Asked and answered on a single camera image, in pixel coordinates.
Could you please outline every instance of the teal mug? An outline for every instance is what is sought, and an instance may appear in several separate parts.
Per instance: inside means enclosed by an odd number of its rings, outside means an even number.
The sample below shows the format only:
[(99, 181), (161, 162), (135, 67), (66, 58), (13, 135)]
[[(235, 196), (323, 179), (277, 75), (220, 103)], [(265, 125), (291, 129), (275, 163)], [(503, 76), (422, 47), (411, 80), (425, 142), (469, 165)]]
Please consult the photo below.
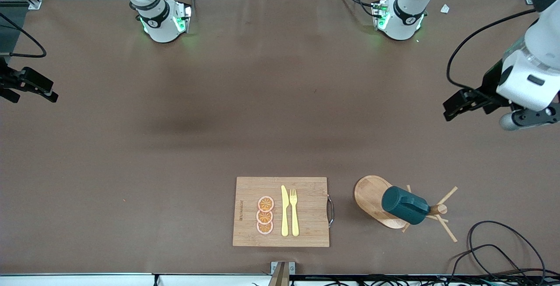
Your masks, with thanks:
[(430, 212), (426, 200), (396, 186), (385, 191), (381, 205), (387, 213), (412, 225), (420, 224)]

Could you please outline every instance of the brown table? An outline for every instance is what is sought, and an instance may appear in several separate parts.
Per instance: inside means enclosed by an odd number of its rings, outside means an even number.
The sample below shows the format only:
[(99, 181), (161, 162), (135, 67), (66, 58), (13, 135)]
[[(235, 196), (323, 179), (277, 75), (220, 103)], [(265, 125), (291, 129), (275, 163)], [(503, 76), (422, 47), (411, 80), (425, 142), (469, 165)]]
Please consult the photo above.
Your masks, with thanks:
[[(448, 57), (523, 0), (433, 0), (409, 41), (373, 31), (342, 0), (200, 0), (194, 35), (156, 44), (123, 0), (47, 0), (25, 28), (58, 103), (24, 94), (1, 107), (0, 272), (443, 273), (466, 233), (498, 220), (558, 269), (560, 126), (508, 133), (506, 110), (447, 123)], [(442, 5), (450, 13), (439, 12)], [(452, 74), (474, 87), (534, 21), (474, 39)], [(36, 51), (21, 38), (18, 51)], [(354, 184), (377, 174), (448, 201), (453, 244), (437, 222), (389, 230), (362, 212)], [(237, 176), (324, 176), (336, 209), (330, 248), (234, 248)], [(482, 227), (520, 266), (538, 266), (512, 234)], [(481, 252), (492, 270), (508, 269)], [(479, 273), (468, 260), (462, 273)]]

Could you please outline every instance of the knife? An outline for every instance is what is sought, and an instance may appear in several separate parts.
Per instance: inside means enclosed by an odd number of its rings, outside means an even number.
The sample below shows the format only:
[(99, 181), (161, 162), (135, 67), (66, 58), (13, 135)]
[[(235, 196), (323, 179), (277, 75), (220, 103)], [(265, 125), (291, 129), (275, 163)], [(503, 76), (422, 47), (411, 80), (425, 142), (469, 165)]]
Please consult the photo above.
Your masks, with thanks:
[(288, 215), (286, 215), (286, 212), (289, 205), (288, 191), (286, 191), (285, 186), (282, 186), (282, 236), (284, 237), (288, 236)]

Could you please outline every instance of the fork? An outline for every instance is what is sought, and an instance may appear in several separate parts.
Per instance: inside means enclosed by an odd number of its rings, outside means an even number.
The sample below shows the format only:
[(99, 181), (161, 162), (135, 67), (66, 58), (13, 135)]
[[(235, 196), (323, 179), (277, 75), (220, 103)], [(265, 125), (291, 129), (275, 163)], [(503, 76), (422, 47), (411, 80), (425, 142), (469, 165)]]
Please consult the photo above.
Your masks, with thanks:
[(298, 213), (296, 212), (296, 204), (298, 204), (298, 193), (295, 188), (290, 189), (290, 205), (292, 205), (292, 235), (297, 237), (300, 235), (300, 225), (298, 224)]

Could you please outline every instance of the cutting board handle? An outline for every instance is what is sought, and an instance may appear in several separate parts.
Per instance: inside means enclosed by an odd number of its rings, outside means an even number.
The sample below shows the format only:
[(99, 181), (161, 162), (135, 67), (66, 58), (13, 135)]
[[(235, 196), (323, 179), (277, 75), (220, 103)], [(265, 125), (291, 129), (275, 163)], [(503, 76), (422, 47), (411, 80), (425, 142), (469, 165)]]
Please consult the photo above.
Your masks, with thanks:
[(333, 201), (330, 199), (330, 196), (328, 194), (326, 195), (326, 202), (327, 202), (328, 205), (330, 205), (330, 220), (329, 220), (329, 228), (330, 228), (330, 226), (332, 226), (333, 222), (334, 222), (334, 204), (333, 204)]

